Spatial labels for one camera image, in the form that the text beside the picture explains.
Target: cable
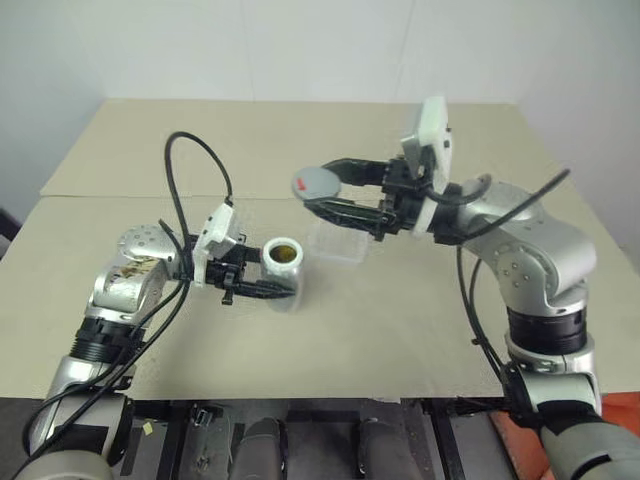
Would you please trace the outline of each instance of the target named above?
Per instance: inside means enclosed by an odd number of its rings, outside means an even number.
[[[475,192],[472,192],[464,196],[443,195],[443,194],[437,193],[433,189],[433,185],[430,185],[425,190],[424,194],[429,200],[433,200],[434,202],[439,203],[440,205],[449,205],[453,207],[459,207],[461,205],[466,205],[468,203],[475,202],[480,197],[482,197],[485,193],[487,193],[487,190],[489,190],[489,187],[491,186],[491,175],[482,175],[481,177],[478,178],[478,181],[480,182],[480,186],[478,187],[478,189]]]
[[[211,156],[216,165],[218,165],[220,173],[222,173],[224,181],[227,185],[227,196],[224,201],[230,206],[233,205],[233,187],[231,186],[231,179],[229,178],[227,169],[222,164],[222,161],[218,158],[218,155],[216,155],[211,147],[209,147],[209,145],[207,145],[203,140],[188,132],[173,132],[171,135],[169,135],[169,138],[167,138],[167,142],[164,146],[164,166],[167,174],[167,184],[169,185],[169,192],[171,192],[171,199],[173,200],[173,205],[176,209],[176,215],[178,216],[178,222],[180,223],[180,229],[182,230],[182,237],[184,239],[184,256],[186,260],[185,263],[187,266],[187,272],[189,272],[190,274],[193,271],[193,256],[191,252],[191,243],[189,241],[189,228],[187,227],[187,220],[184,216],[184,210],[182,209],[180,196],[178,195],[176,183],[173,178],[173,166],[171,160],[171,147],[173,146],[173,143],[179,138],[187,138],[196,142],[198,145],[204,148],[204,150]]]
[[[478,238],[478,237],[480,237],[482,235],[485,235],[485,234],[489,233],[490,231],[492,231],[492,230],[504,225],[509,220],[511,220],[512,218],[514,218],[517,215],[519,215],[521,212],[523,212],[524,210],[529,208],[531,205],[533,205],[538,200],[540,200],[542,197],[544,197],[547,193],[549,193],[554,188],[556,188],[558,185],[560,185],[562,183],[562,181],[569,176],[569,173],[571,173],[571,170],[569,170],[568,168],[565,168],[560,173],[558,173],[555,177],[553,177],[551,180],[549,180],[540,190],[538,190],[536,193],[531,195],[529,198],[527,198],[524,202],[522,202],[517,207],[515,207],[512,210],[510,210],[509,212],[505,213],[503,216],[498,218],[498,220],[496,220],[495,222],[492,222],[492,223],[490,223],[488,225],[485,225],[484,227],[479,228],[475,232],[468,233],[467,235],[462,237],[461,243],[468,242],[469,240],[473,240],[474,238]]]
[[[131,366],[135,364],[135,362],[140,357],[142,357],[142,355],[144,355],[144,353],[155,343],[155,341],[160,337],[160,335],[162,335],[162,333],[169,327],[169,325],[171,325],[171,323],[173,322],[174,318],[176,317],[176,315],[178,314],[178,312],[180,311],[180,309],[182,308],[182,305],[186,300],[186,297],[189,293],[189,288],[190,288],[190,275],[193,270],[193,258],[192,258],[192,252],[191,252],[189,229],[188,229],[187,221],[184,215],[184,210],[180,202],[180,197],[178,195],[178,191],[175,185],[175,179],[173,177],[171,147],[173,145],[173,142],[175,142],[175,140],[177,140],[178,138],[187,138],[189,140],[196,142],[198,145],[204,148],[204,150],[213,158],[215,163],[218,165],[218,168],[220,169],[220,172],[222,173],[222,176],[224,177],[224,180],[227,186],[227,196],[225,198],[225,203],[227,203],[230,206],[233,205],[233,201],[232,201],[233,188],[231,185],[231,180],[229,178],[229,174],[227,173],[226,168],[224,167],[224,165],[222,164],[222,161],[218,158],[216,153],[203,140],[201,140],[200,138],[196,137],[193,134],[190,134],[187,132],[172,133],[167,139],[167,142],[165,144],[165,150],[164,150],[165,171],[167,175],[167,183],[169,186],[169,191],[171,193],[171,198],[173,200],[173,204],[176,209],[176,215],[178,217],[180,228],[182,230],[182,236],[184,238],[183,247],[180,247],[180,244],[178,243],[177,239],[173,235],[173,232],[163,220],[159,220],[158,223],[160,224],[164,232],[169,236],[169,238],[171,239],[171,242],[177,249],[177,255],[178,255],[180,267],[181,267],[181,280],[179,285],[171,292],[171,294],[165,300],[160,302],[147,315],[145,315],[145,317],[140,321],[140,323],[136,325],[136,327],[132,330],[132,332],[130,333],[130,336],[137,333],[137,331],[139,331],[153,317],[153,315],[155,315],[159,310],[161,310],[171,300],[173,300],[173,298],[175,298],[178,292],[182,291],[182,294],[180,295],[180,298],[178,299],[171,313],[167,316],[165,321],[158,328],[158,330],[151,336],[151,338],[146,343],[144,343],[141,346],[141,348],[123,366],[120,367],[120,369],[117,371],[115,375],[113,375],[109,380],[106,381],[104,386],[102,386],[92,397],[90,397],[87,401],[85,401],[82,404],[82,406],[80,406],[69,418],[67,418],[67,420],[62,425],[56,428],[55,432],[49,438],[47,438],[33,452],[33,454],[22,464],[22,466],[18,469],[18,471],[13,475],[12,480],[15,479],[20,474],[20,472],[24,470],[24,468],[27,465],[29,465],[29,463],[39,458],[44,452],[46,452],[46,450],[48,450],[52,445],[54,445],[66,433],[69,427],[73,425],[73,423],[75,423],[75,421],[78,418],[80,418],[87,410],[89,410],[89,408],[91,408],[91,406],[93,406],[105,393],[111,390],[113,385],[115,385],[116,382],[120,378],[122,378],[122,376],[126,373],[126,371],[129,368],[131,368]],[[23,439],[22,439],[23,447],[25,448],[25,451],[27,452],[27,454],[29,453],[29,450],[30,450],[29,435],[30,435],[31,426],[33,425],[33,422],[35,421],[37,416],[45,408],[49,407],[56,401],[59,401],[62,398],[68,395],[71,395],[73,393],[78,393],[80,391],[91,388],[92,386],[95,386],[98,382],[107,378],[111,373],[115,371],[115,369],[117,368],[117,365],[124,358],[127,352],[128,350],[123,348],[118,354],[118,357],[116,358],[116,360],[107,368],[107,370],[105,370],[98,377],[88,382],[85,382],[83,384],[76,385],[70,389],[67,389],[64,392],[45,400],[42,403],[42,405],[38,407],[36,412],[29,418],[27,424],[25,425],[25,428],[23,429]]]
[[[467,319],[469,320],[471,330],[473,330],[473,333],[475,335],[474,343],[482,348],[482,352],[487,357],[489,366],[496,374],[496,377],[500,379],[500,367],[502,366],[502,362],[500,361],[500,358],[498,357],[498,354],[494,350],[493,346],[489,342],[489,339],[484,334],[484,330],[480,325],[480,321],[474,310],[471,308],[469,297],[467,296],[467,288],[464,280],[464,272],[462,269],[462,247],[460,246],[456,247],[456,269],[458,273],[458,284],[460,286],[462,303],[464,304],[464,309],[467,314]]]
[[[481,266],[482,266],[482,260],[480,259],[476,260],[476,264],[473,266],[473,271],[471,272],[471,280],[469,281],[469,308],[473,315],[473,322],[476,326],[477,331],[480,334],[479,336],[481,339],[483,339],[481,341],[484,341],[487,344],[487,347],[491,353],[491,356],[494,358],[498,367],[503,367],[504,364],[502,363],[502,360],[500,360],[500,357],[498,356],[496,351],[493,349],[493,346],[491,345],[491,343],[489,343],[489,339],[484,333],[484,329],[480,324],[480,318],[478,317],[478,312],[476,311],[476,299],[475,299],[476,284],[478,281],[478,272],[480,272]]]
[[[178,261],[180,262],[181,268],[184,268],[184,265],[183,265],[183,262],[182,262],[182,255],[180,254],[181,247],[178,244],[178,241],[176,240],[176,237],[173,235],[173,232],[171,231],[169,226],[163,220],[159,220],[158,223],[160,224],[162,229],[169,236],[169,238],[173,242],[174,246],[176,247],[176,251],[178,252]],[[130,338],[134,337],[138,333],[138,331],[141,328],[143,328],[149,322],[149,320],[151,320],[153,318],[153,316],[156,313],[158,313],[160,310],[162,310],[171,300],[173,300],[175,298],[175,296],[179,293],[180,288],[182,288],[182,285],[178,285],[167,296],[167,298],[165,298],[162,302],[158,303],[158,305],[156,305],[154,308],[152,308],[151,311],[149,311],[149,313],[147,313],[140,320],[140,323],[138,323],[138,325],[136,325],[135,328],[129,333],[129,337]],[[102,380],[104,380],[105,378],[107,378],[109,375],[111,375],[111,373],[113,373],[113,371],[117,368],[117,366],[120,364],[120,362],[122,361],[122,359],[124,358],[124,356],[128,352],[129,352],[129,350],[127,350],[125,348],[120,350],[120,353],[118,354],[116,359],[111,363],[111,365],[109,365],[109,367],[104,372],[102,372],[100,375],[98,375],[97,377],[95,377],[95,378],[93,378],[91,380],[88,380],[88,381],[86,381],[84,383],[80,383],[80,384],[74,385],[73,387],[70,387],[70,388],[66,389],[65,391],[63,391],[63,392],[60,392],[57,395],[54,395],[53,397],[49,397],[46,400],[44,400],[38,406],[38,408],[31,414],[31,416],[27,419],[27,421],[25,422],[24,427],[22,428],[22,448],[24,449],[24,452],[27,455],[30,454],[31,446],[29,444],[29,442],[30,442],[30,438],[29,437],[31,435],[31,428],[33,426],[33,422],[35,422],[35,420],[37,419],[38,415],[40,415],[40,413],[42,413],[46,408],[48,408],[49,406],[53,405],[54,403],[62,400],[64,397],[66,397],[68,395],[73,395],[73,394],[82,392],[84,390],[88,390],[89,388],[95,386],[97,383],[99,383]]]

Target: robotic arm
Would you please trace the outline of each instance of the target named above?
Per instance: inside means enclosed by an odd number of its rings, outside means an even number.
[[[263,299],[293,295],[294,290],[279,283],[243,279],[247,262],[260,263],[260,249],[246,246],[245,240],[233,208],[221,205],[205,222],[202,234],[191,237],[191,273],[181,271],[178,246],[162,228],[142,225],[128,230],[118,242],[116,257],[96,279],[80,329],[70,353],[60,361],[47,399],[87,383],[95,390],[119,374],[118,369],[144,345],[148,320],[159,306],[167,281],[193,275],[198,286],[212,284],[223,289],[225,305],[232,304],[234,294]],[[134,374],[135,366],[131,366],[19,478],[44,478],[53,471],[75,472],[80,478],[110,478],[105,460],[114,465],[122,458],[133,420],[133,402],[119,392],[129,388]],[[94,393],[87,388],[78,390],[50,402],[35,418],[24,439],[30,454]]]
[[[586,330],[591,241],[540,204],[522,204],[531,196],[516,186],[487,176],[449,183],[453,143],[444,99],[425,102],[402,145],[404,155],[389,162],[347,158],[305,168],[294,177],[294,193],[318,217],[378,241],[400,230],[429,232],[478,256],[498,281],[509,319],[511,361],[500,380],[511,417],[539,433],[559,480],[636,478],[640,440],[599,416],[594,341]],[[385,197],[378,208],[358,205],[338,197],[341,183],[377,185]]]

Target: orange object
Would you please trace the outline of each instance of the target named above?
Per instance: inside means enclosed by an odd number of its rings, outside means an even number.
[[[554,479],[549,459],[532,430],[518,427],[504,412],[493,412],[490,417],[519,480]],[[603,397],[602,418],[640,436],[640,392],[611,393]]]

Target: table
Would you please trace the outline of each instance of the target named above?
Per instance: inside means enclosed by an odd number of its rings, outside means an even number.
[[[236,112],[245,122],[216,123],[220,109],[231,118]],[[393,146],[386,135],[401,130],[409,109],[107,102],[43,189],[43,198],[0,263],[0,362],[7,366],[0,372],[0,395],[46,393],[80,325],[95,276],[115,254],[122,232],[160,217],[177,225],[162,177],[162,144],[168,132],[182,125],[220,150],[235,182],[236,205],[249,244],[262,245],[280,235],[304,244],[317,220],[291,198],[288,182],[293,171],[347,155],[393,155],[397,142]],[[272,112],[271,122],[263,122],[265,111]],[[312,133],[304,138],[294,135],[292,146],[284,134],[265,134],[271,141],[261,146],[242,143],[255,139],[259,125],[269,133],[285,127],[304,131],[301,117],[308,120]],[[377,120],[365,125],[357,118]],[[454,180],[489,171],[535,189],[558,169],[513,107],[453,106],[450,123],[457,135]],[[323,124],[326,132],[318,133]],[[139,131],[130,132],[134,125]],[[255,130],[242,125],[254,125]],[[326,138],[317,142],[321,136]],[[118,138],[123,139],[120,146]],[[217,148],[218,139],[224,148]],[[305,142],[310,142],[306,150],[311,160],[302,158]],[[336,144],[345,151],[337,150]],[[183,148],[176,171],[187,217],[196,231],[221,201],[210,195],[220,192],[222,183],[215,171],[209,175],[211,166],[204,157],[186,142]],[[262,151],[268,167],[252,163],[253,154],[242,154],[253,150]],[[374,193],[351,192],[364,199]],[[598,249],[599,265],[589,279],[589,331],[596,339],[603,391],[640,389],[635,367],[640,360],[640,279],[570,182],[544,204],[554,216],[582,228]],[[501,395],[480,350],[470,344],[450,247],[404,232],[372,243],[359,266],[310,259],[306,269],[307,289],[294,314],[277,313],[265,302],[240,297],[232,307],[224,307],[221,291],[192,288],[183,312],[141,359],[130,394],[136,399]],[[481,273],[477,298],[487,334],[505,356],[502,336],[507,320],[488,269]]]

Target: white wall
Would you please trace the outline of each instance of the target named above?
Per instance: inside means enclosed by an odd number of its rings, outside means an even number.
[[[519,104],[616,239],[640,244],[637,0],[4,0],[0,71],[0,204],[22,219],[105,97],[444,92]]]

